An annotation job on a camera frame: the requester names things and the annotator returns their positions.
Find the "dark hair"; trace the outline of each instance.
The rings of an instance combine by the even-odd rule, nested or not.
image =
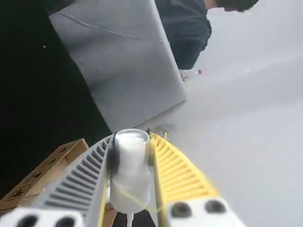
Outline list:
[[[218,7],[244,12],[252,8],[259,0],[215,0]]]

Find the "white floor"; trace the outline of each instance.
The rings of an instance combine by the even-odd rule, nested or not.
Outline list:
[[[139,127],[168,131],[247,226],[301,227],[303,2],[260,1],[232,31],[232,16],[210,15],[216,42],[186,81],[188,101]],[[246,39],[223,44],[230,32]]]

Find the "cardboard box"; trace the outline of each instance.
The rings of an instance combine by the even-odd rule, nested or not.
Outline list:
[[[102,227],[112,227],[117,211],[114,209],[105,210],[103,216]]]
[[[0,200],[0,214],[17,206],[29,206],[73,160],[88,149],[84,139],[59,146],[40,165]]]

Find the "gray fabric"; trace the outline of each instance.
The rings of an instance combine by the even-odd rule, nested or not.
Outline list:
[[[112,131],[185,101],[153,0],[83,0],[51,21]]]

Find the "dark shirt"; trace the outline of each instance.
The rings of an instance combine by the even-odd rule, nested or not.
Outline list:
[[[155,0],[178,68],[193,68],[211,27],[203,0]]]

